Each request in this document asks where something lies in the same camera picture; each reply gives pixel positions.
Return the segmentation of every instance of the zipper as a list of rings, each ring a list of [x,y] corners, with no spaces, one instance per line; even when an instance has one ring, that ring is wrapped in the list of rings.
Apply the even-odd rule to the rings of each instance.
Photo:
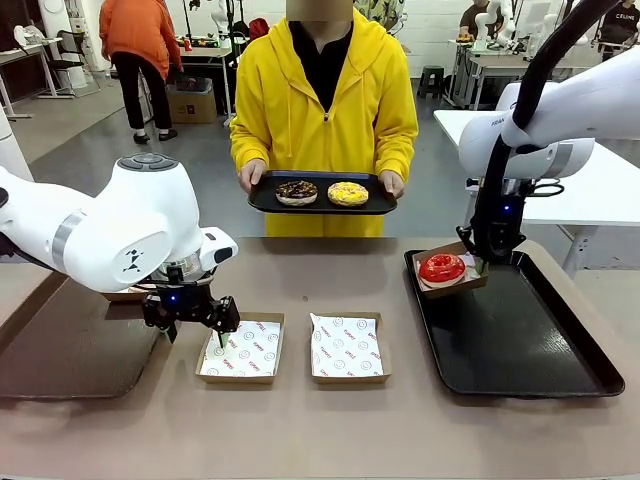
[[[329,151],[329,112],[324,113],[324,161],[329,171],[333,171],[333,165],[331,164],[331,152]]]

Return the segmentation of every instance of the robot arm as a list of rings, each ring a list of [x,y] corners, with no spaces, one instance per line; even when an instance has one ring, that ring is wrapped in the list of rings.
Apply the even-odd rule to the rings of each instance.
[[[238,246],[222,230],[198,226],[195,193],[180,163],[155,154],[122,158],[95,198],[0,167],[0,193],[2,253],[98,292],[142,284],[150,292],[145,320],[163,330],[176,320],[221,334],[237,329],[233,299],[213,300],[209,283]]]
[[[476,41],[486,44],[489,37],[489,28],[487,25],[492,25],[498,21],[498,10],[500,10],[504,18],[504,28],[498,33],[496,42],[502,47],[509,47],[512,43],[511,37],[513,36],[513,32],[516,30],[511,0],[493,0],[487,7],[487,13],[476,15],[476,25],[478,26],[478,38]]]
[[[591,154],[595,135],[637,136],[640,102],[634,103],[628,92],[640,85],[640,50],[630,50],[562,84],[546,83],[558,61],[616,3],[583,0],[534,57],[510,109],[476,118],[465,127],[460,158],[482,180],[471,225],[459,227],[458,235],[482,259],[503,261],[524,241],[520,233],[524,203],[534,194],[537,179],[578,171]],[[565,141],[576,138],[585,140]],[[563,143],[569,150],[579,150],[577,157],[571,160],[571,151],[561,148]],[[563,168],[554,160],[559,154],[567,159],[559,162],[565,163]],[[545,165],[550,158],[551,165]]]

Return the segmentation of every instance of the yellow donut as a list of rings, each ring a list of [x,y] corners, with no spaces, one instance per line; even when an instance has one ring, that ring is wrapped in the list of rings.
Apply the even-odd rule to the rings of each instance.
[[[369,200],[369,192],[362,185],[352,182],[334,183],[329,187],[329,200],[343,207],[358,207]]]

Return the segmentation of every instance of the donut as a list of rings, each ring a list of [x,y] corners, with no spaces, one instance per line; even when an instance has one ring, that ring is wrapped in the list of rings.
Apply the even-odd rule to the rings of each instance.
[[[352,182],[334,183],[329,187],[329,200],[342,207],[359,207],[369,200],[369,192],[362,185]]]
[[[459,256],[439,253],[420,265],[418,276],[429,288],[444,288],[462,280],[465,270],[466,266]]]
[[[310,205],[318,198],[318,188],[310,182],[298,180],[287,182],[276,188],[278,201],[289,207]]]

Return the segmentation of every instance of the person in background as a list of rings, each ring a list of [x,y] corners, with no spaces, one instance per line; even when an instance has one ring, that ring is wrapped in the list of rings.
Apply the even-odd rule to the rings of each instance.
[[[600,40],[606,43],[633,43],[638,35],[640,11],[634,5],[635,0],[625,0],[610,10],[600,27]],[[605,46],[603,60],[613,56],[613,48]]]
[[[405,0],[354,0],[354,6],[368,20],[378,22],[388,32],[400,21]]]
[[[478,25],[476,25],[476,16],[480,13],[487,13],[487,7],[489,6],[489,0],[473,0],[471,5],[462,14],[460,19],[460,32],[459,36],[464,37],[469,35],[472,40],[475,40],[478,36]],[[500,31],[504,23],[504,17],[502,16],[500,9],[498,9],[498,20],[496,23],[487,25],[489,29],[489,36],[493,36],[494,33]]]
[[[138,77],[144,75],[153,104],[161,142],[178,135],[171,128],[165,82],[169,60],[182,70],[180,48],[164,0],[106,0],[100,10],[102,56],[118,71],[122,96],[134,130],[133,139],[144,145],[149,136],[138,96]]]

